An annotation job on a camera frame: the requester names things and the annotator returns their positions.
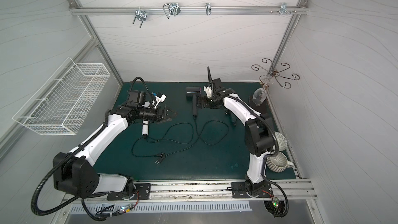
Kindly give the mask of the grey hair dryer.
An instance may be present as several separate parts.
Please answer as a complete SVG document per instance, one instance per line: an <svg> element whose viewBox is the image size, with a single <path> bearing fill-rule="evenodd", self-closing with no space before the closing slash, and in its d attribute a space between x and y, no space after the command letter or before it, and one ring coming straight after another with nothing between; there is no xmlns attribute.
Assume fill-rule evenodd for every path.
<svg viewBox="0 0 398 224"><path fill-rule="evenodd" d="M186 97L192 100L192 115L196 120L198 116L198 98L201 96L201 87L187 87Z"/></svg>

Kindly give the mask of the green hair dryer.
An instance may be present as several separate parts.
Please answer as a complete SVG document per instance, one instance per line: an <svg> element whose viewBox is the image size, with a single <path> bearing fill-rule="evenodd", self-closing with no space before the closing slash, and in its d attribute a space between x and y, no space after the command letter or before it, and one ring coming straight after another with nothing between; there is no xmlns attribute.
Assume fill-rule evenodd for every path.
<svg viewBox="0 0 398 224"><path fill-rule="evenodd" d="M234 113L232 113L230 110L226 110L225 114L229 116L231 125L235 127L237 125L237 118Z"/></svg>

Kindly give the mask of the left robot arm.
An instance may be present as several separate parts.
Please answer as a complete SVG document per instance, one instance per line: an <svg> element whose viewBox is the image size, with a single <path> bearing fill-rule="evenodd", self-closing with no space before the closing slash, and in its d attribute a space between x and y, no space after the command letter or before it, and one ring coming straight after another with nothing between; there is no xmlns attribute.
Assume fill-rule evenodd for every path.
<svg viewBox="0 0 398 224"><path fill-rule="evenodd" d="M142 136L149 132L149 124L166 122L171 119L168 108L161 108L166 95L129 89L126 101L114 110L108 110L102 125L85 141L68 153L60 152L53 159L52 169L44 176L35 189L31 200L31 211L36 216L46 216L59 211L77 199L101 197L121 193L127 198L137 195L134 179L119 174L98 173L94 169L98 158L114 139L129 125L142 121ZM48 210L38 206L39 195L47 181L53 178L54 188L73 197Z"/></svg>

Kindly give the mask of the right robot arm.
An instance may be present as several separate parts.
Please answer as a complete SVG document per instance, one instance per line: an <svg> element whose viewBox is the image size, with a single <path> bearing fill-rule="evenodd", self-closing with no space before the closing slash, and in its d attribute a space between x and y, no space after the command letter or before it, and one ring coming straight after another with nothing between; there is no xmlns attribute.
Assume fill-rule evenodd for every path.
<svg viewBox="0 0 398 224"><path fill-rule="evenodd" d="M266 115L254 110L245 103L231 88L225 88L221 79L213 79L207 68L208 84L203 87L205 95L202 101L209 108L224 107L243 124L245 145L248 149L249 168L245 177L246 195L252 198L261 193L271 198L270 213L276 218L283 218L289 211L289 200L284 190L266 177L266 162L279 155L279 145L272 122Z"/></svg>

